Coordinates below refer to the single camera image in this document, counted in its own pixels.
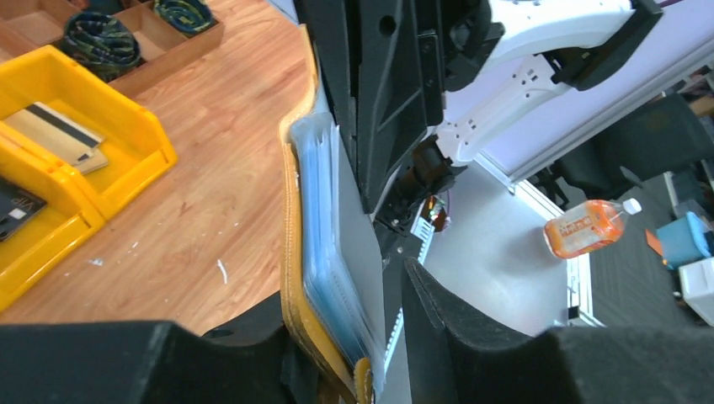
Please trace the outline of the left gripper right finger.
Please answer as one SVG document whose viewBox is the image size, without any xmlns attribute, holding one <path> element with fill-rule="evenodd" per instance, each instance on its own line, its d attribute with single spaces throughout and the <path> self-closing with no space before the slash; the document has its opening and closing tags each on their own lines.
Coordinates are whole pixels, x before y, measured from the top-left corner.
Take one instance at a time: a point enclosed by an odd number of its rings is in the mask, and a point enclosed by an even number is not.
<svg viewBox="0 0 714 404">
<path fill-rule="evenodd" d="M 713 331 L 551 327 L 530 337 L 448 291 L 418 261 L 402 270 L 415 403 L 710 403 Z"/>
</svg>

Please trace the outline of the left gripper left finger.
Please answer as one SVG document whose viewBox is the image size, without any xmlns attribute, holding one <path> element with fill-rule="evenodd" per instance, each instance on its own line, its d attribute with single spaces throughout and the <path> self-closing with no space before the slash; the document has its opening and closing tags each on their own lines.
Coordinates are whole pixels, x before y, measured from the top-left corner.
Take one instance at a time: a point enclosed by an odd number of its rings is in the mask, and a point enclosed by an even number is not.
<svg viewBox="0 0 714 404">
<path fill-rule="evenodd" d="M 169 321 L 1 329 L 4 403 L 315 403 L 317 385 L 279 294 L 204 335 Z"/>
</svg>

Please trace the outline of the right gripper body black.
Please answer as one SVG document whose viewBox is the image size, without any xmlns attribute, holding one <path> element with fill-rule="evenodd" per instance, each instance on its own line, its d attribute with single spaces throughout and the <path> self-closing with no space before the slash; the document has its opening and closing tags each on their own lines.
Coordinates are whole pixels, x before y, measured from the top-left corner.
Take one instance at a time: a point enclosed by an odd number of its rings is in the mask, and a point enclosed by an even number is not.
<svg viewBox="0 0 714 404">
<path fill-rule="evenodd" d="M 440 1 L 298 1 L 338 124 L 421 134 L 444 117 Z"/>
</svg>

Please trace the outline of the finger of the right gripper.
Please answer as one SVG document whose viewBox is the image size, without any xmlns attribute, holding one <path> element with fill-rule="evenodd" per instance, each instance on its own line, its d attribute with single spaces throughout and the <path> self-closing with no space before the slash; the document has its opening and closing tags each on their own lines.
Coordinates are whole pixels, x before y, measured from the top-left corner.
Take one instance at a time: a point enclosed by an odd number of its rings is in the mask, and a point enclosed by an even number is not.
<svg viewBox="0 0 714 404">
<path fill-rule="evenodd" d="M 441 117 L 441 49 L 432 1 L 360 3 L 356 176 L 365 212 Z"/>
</svg>

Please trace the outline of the yellow leather card holder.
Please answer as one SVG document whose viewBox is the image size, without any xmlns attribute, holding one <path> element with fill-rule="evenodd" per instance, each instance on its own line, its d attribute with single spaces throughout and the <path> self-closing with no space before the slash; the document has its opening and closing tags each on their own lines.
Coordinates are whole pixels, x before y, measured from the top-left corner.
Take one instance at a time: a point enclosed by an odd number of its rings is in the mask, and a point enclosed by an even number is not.
<svg viewBox="0 0 714 404">
<path fill-rule="evenodd" d="M 278 127 L 283 318 L 331 396 L 372 403 L 386 378 L 381 254 L 324 97 L 312 39 L 305 25 L 298 31 L 306 87 Z"/>
</svg>

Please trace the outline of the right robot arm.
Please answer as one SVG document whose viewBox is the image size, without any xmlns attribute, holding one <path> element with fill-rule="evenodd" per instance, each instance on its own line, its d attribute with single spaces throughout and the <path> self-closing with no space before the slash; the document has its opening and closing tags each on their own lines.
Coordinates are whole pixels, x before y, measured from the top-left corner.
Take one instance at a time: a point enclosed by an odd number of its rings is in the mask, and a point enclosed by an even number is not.
<svg viewBox="0 0 714 404">
<path fill-rule="evenodd" d="M 404 232 L 492 139 L 618 72 L 654 1 L 298 1 L 365 213 Z"/>
</svg>

